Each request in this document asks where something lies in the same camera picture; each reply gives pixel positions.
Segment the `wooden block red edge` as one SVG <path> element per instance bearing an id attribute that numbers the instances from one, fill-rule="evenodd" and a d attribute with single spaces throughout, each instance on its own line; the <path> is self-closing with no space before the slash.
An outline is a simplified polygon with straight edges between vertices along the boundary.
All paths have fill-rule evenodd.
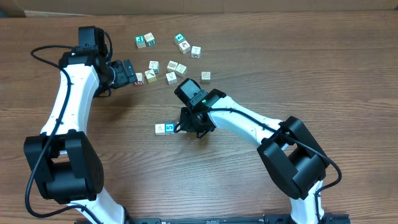
<path id="1" fill-rule="evenodd" d="M 174 133 L 184 133 L 184 134 L 185 134 L 186 131 L 184 131 L 184 130 L 181 129 L 180 123 L 177 123 L 177 124 L 175 125 Z"/>

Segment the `blue number five block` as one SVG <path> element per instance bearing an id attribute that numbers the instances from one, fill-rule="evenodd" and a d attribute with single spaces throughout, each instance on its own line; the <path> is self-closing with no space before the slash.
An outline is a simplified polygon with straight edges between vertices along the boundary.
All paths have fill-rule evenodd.
<path id="1" fill-rule="evenodd" d="M 165 123 L 165 133 L 166 134 L 173 134 L 175 129 L 174 123 Z"/>

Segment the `wooden letter A block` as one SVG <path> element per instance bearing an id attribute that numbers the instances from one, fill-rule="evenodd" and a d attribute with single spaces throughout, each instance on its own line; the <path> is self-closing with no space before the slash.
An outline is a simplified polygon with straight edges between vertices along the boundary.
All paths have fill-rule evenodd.
<path id="1" fill-rule="evenodd" d="M 165 135 L 165 124 L 155 124 L 155 134 L 157 136 Z"/>

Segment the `wooden block yellow side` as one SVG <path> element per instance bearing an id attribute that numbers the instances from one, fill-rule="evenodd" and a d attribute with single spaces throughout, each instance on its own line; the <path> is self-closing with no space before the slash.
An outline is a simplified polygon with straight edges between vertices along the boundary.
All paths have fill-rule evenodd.
<path id="1" fill-rule="evenodd" d="M 153 69 L 150 69 L 150 70 L 145 71 L 144 74 L 145 74 L 145 76 L 146 76 L 146 78 L 147 78 L 147 81 L 148 81 L 149 83 L 154 82 L 154 81 L 157 80 L 155 71 L 154 71 Z"/>

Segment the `wooden block teal side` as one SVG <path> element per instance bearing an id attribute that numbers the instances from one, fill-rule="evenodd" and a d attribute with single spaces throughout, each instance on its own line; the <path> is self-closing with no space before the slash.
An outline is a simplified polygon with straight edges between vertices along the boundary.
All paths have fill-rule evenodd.
<path id="1" fill-rule="evenodd" d="M 159 62 L 158 62 L 158 61 L 151 60 L 151 61 L 149 62 L 149 69 L 150 69 L 150 70 L 153 70 L 154 73 L 158 73 L 158 72 L 159 72 Z"/>

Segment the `wooden block red drawing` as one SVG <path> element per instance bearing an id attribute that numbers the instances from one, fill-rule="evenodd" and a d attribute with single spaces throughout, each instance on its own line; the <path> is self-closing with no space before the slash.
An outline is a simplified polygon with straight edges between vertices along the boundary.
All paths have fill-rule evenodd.
<path id="1" fill-rule="evenodd" d="M 181 53 L 183 53 L 183 54 L 186 54 L 191 50 L 191 45 L 186 40 L 179 43 L 178 46 L 179 46 Z"/>

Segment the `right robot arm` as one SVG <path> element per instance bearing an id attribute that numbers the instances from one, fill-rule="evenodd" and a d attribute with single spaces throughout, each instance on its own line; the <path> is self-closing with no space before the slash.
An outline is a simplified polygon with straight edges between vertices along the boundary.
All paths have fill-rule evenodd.
<path id="1" fill-rule="evenodd" d="M 190 78 L 174 93 L 185 105 L 176 132 L 195 132 L 202 138 L 218 128 L 241 137 L 257 148 L 272 181 L 290 198 L 290 219 L 294 223 L 324 222 L 320 191 L 330 161 L 301 120 L 262 116 L 220 90 L 206 92 Z"/>

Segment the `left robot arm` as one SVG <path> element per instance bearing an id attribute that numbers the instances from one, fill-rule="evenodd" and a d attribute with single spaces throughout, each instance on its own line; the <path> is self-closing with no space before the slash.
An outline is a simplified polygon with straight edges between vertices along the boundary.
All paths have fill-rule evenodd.
<path id="1" fill-rule="evenodd" d="M 105 189 L 103 165 L 86 131 L 93 99 L 136 82 L 136 74 L 129 61 L 111 60 L 110 36 L 99 27 L 80 27 L 78 45 L 64 49 L 55 64 L 60 87 L 50 117 L 24 142 L 31 169 L 25 207 L 37 218 L 76 209 L 90 223 L 132 223 Z"/>

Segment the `wooden block rightmost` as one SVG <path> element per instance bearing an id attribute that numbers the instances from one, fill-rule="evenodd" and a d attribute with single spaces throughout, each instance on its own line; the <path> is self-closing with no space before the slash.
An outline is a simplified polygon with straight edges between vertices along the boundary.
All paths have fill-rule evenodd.
<path id="1" fill-rule="evenodd" d="M 211 82 L 211 72 L 202 72 L 201 73 L 201 83 L 209 84 Z"/>

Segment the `wooden block bulb drawing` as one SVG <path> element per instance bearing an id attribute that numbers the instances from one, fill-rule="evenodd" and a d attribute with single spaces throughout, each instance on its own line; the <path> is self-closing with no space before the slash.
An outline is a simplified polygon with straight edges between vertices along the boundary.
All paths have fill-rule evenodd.
<path id="1" fill-rule="evenodd" d="M 177 76 L 175 72 L 169 72 L 165 76 L 169 85 L 177 83 Z"/>

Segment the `green top wooden block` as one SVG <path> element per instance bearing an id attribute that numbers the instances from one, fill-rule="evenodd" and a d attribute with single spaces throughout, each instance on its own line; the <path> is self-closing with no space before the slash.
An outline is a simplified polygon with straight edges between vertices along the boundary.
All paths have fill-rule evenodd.
<path id="1" fill-rule="evenodd" d="M 135 36 L 135 42 L 138 49 L 146 47 L 146 41 L 143 35 Z"/>

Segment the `plain wooden block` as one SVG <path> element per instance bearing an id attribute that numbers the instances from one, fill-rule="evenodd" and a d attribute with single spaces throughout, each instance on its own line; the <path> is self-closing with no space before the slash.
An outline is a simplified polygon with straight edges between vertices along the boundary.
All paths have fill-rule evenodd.
<path id="1" fill-rule="evenodd" d="M 180 77 L 184 77 L 186 72 L 187 72 L 187 67 L 182 65 L 181 63 L 178 64 L 177 67 L 175 68 L 175 73 Z"/>

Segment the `wooden block green side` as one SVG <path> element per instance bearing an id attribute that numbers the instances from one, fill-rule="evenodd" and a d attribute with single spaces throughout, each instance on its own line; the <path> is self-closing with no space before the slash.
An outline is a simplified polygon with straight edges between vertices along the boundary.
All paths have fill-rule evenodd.
<path id="1" fill-rule="evenodd" d="M 155 38 L 151 32 L 144 35 L 144 40 L 148 47 L 151 47 L 156 44 Z"/>

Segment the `wooden block red front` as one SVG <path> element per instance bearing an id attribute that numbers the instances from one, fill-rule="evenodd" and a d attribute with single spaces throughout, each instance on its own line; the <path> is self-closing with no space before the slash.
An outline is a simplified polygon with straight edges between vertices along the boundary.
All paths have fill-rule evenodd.
<path id="1" fill-rule="evenodd" d="M 135 85 L 143 85 L 144 84 L 144 76 L 142 73 L 136 73 L 137 81 L 134 83 Z"/>

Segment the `wooden block brown drawing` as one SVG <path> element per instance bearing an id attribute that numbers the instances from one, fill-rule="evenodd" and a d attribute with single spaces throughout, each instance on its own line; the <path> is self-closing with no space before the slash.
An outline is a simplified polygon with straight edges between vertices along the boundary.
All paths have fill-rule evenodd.
<path id="1" fill-rule="evenodd" d="M 171 60 L 167 64 L 167 71 L 174 72 L 177 67 L 178 67 L 178 63 Z"/>

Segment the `wooden block red side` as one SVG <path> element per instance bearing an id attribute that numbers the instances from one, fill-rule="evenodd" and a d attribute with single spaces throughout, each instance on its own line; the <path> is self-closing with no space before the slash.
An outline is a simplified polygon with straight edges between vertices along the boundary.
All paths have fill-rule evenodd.
<path id="1" fill-rule="evenodd" d="M 191 48 L 191 57 L 199 59 L 201 57 L 201 47 L 192 46 L 192 48 Z"/>

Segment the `green number four block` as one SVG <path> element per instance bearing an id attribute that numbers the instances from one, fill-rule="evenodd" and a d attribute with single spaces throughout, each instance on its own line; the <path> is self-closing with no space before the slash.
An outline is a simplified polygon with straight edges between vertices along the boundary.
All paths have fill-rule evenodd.
<path id="1" fill-rule="evenodd" d="M 174 42 L 176 45 L 179 45 L 181 42 L 185 40 L 185 36 L 182 33 L 178 33 L 174 36 Z"/>

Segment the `cardboard sheet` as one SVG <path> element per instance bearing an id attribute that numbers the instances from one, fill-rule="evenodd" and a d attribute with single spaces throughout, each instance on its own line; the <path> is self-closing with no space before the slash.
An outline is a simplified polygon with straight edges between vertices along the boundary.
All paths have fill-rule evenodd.
<path id="1" fill-rule="evenodd" d="M 397 0 L 1 0 L 1 12 L 77 15 L 203 14 L 235 12 L 376 11 Z"/>

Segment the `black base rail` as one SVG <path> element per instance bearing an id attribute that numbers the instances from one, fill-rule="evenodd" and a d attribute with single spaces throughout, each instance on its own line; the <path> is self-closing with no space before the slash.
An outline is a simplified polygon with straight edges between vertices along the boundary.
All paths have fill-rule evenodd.
<path id="1" fill-rule="evenodd" d="M 130 224 L 293 224 L 290 215 L 263 215 L 262 217 L 208 218 L 208 219 L 173 219 L 130 218 Z M 349 215 L 327 213 L 322 222 L 326 224 L 350 224 Z"/>

